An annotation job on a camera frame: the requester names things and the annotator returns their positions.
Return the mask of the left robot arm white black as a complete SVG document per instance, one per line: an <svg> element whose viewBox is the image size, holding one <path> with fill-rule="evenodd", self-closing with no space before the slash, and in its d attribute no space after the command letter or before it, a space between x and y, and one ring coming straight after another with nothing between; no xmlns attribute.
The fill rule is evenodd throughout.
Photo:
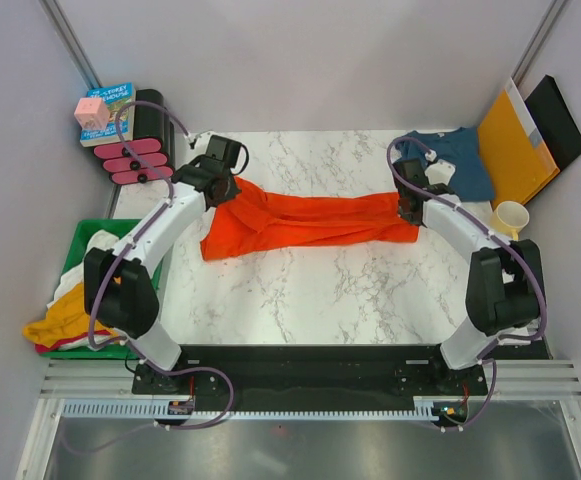
<svg viewBox="0 0 581 480"><path fill-rule="evenodd" d="M235 168L250 159L245 145L216 134L191 153L194 157L167 179L166 197L114 247L93 248L83 261L90 321L118 332L116 339L156 369L155 382L168 393L185 389L190 371L178 362L181 348L160 323L152 278L185 229L239 195Z"/></svg>

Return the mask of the pink cube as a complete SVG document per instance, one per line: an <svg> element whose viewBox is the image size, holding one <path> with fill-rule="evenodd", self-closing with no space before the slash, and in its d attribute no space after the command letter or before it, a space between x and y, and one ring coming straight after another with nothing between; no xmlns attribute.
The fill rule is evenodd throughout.
<svg viewBox="0 0 581 480"><path fill-rule="evenodd" d="M99 131L107 127L110 113L101 97L83 97L76 105L74 117L83 130Z"/></svg>

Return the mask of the pink t shirt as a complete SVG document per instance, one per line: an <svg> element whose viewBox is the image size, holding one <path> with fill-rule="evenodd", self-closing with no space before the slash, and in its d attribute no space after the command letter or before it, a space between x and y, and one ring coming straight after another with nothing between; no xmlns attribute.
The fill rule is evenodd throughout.
<svg viewBox="0 0 581 480"><path fill-rule="evenodd" d="M86 350L90 349L89 342L86 337L60 340L51 345L50 347L41 344L34 345L34 349L38 354L79 350L83 348L85 348Z"/></svg>

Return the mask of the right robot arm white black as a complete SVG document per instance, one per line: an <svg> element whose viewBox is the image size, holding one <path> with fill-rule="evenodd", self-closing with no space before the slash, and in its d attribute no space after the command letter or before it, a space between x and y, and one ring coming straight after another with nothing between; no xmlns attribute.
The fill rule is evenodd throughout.
<svg viewBox="0 0 581 480"><path fill-rule="evenodd" d="M468 263L467 317L439 345L442 360L428 368L437 392L453 392L463 369L485 359L503 340L533 342L547 324L541 256L531 240L516 241L489 229L443 183L431 184L419 160L391 162L398 214L440 235Z"/></svg>

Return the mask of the yellow t shirt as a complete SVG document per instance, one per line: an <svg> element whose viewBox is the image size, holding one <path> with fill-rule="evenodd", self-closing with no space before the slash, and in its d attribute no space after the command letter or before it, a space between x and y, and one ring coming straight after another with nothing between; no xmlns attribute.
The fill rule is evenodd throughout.
<svg viewBox="0 0 581 480"><path fill-rule="evenodd" d="M43 319L23 327L23 336L46 350L54 350L72 340L87 337L90 316L84 309L84 283L78 283L59 298Z"/></svg>

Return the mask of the yellow mug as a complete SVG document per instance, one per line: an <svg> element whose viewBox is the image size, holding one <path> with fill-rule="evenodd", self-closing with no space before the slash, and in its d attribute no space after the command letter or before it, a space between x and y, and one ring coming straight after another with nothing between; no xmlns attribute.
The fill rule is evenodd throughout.
<svg viewBox="0 0 581 480"><path fill-rule="evenodd" d="M490 227L514 241L519 240L520 232L528 225L530 214L520 203L503 201L497 205L490 217Z"/></svg>

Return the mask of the orange folder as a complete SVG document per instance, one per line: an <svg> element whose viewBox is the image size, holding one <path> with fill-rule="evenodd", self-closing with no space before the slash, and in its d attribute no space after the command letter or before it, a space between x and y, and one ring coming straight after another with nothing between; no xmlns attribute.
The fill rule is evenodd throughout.
<svg viewBox="0 0 581 480"><path fill-rule="evenodd" d="M494 207L504 201L527 204L560 173L511 79L477 127L477 135L494 189Z"/></svg>

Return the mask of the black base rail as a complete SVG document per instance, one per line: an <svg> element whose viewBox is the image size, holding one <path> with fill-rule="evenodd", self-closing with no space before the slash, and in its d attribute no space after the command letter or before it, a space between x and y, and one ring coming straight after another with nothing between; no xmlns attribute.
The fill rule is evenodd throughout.
<svg viewBox="0 0 581 480"><path fill-rule="evenodd" d="M482 367L453 371L435 346L201 346L182 349L178 368L204 371L168 377L136 369L136 395L192 394L201 407L308 410L406 409L417 396L481 396Z"/></svg>

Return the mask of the green plastic bin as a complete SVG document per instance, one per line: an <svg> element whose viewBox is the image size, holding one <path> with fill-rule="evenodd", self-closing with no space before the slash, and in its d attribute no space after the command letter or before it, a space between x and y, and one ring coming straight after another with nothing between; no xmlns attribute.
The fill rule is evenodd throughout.
<svg viewBox="0 0 581 480"><path fill-rule="evenodd" d="M139 222L139 219L86 219L78 222L68 249L62 274L79 263L78 255L84 254L85 256L92 247L103 249L105 246L113 246L119 238L127 235ZM126 358L136 358L127 347L118 344L109 345L99 351L83 348L39 355L51 359L72 360L124 360Z"/></svg>

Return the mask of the orange t shirt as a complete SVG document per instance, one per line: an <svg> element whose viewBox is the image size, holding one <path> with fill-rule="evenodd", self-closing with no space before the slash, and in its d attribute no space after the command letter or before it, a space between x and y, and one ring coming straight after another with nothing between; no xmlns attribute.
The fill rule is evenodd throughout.
<svg viewBox="0 0 581 480"><path fill-rule="evenodd" d="M397 214L396 192L355 198L299 197L267 192L241 178L236 183L241 192L216 209L200 242L206 262L286 247L418 239L419 228Z"/></svg>

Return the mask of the black flat box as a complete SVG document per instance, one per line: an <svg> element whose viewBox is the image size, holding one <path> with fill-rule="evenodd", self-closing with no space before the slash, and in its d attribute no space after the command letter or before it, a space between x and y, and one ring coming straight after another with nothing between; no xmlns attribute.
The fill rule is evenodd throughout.
<svg viewBox="0 0 581 480"><path fill-rule="evenodd" d="M581 132L553 76L545 75L525 99L560 171L581 156Z"/></svg>

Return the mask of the blue paperback book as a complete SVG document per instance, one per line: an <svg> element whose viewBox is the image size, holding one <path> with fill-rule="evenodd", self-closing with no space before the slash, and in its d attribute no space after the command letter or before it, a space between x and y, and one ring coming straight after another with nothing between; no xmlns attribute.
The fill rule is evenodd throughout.
<svg viewBox="0 0 581 480"><path fill-rule="evenodd" d="M109 110L110 117L108 125L104 130L86 131L81 130L80 144L83 147L96 147L117 143L119 135L116 130L116 119L119 119L119 131L125 140L131 140L134 128L134 107L126 109L126 104L136 99L134 85L130 82L91 89L85 97L101 97Z"/></svg>

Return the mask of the blue folded t shirt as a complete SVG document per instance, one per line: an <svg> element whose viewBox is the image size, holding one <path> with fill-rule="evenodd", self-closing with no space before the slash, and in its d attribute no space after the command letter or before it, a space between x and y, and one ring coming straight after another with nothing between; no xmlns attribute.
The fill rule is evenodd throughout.
<svg viewBox="0 0 581 480"><path fill-rule="evenodd" d="M427 166L425 151L420 143L434 150L441 160L455 167L449 187L465 202L492 201L495 197L490 176L479 156L479 139L475 127L461 127L454 131L407 133L418 142L405 141L396 146L403 159L417 158Z"/></svg>

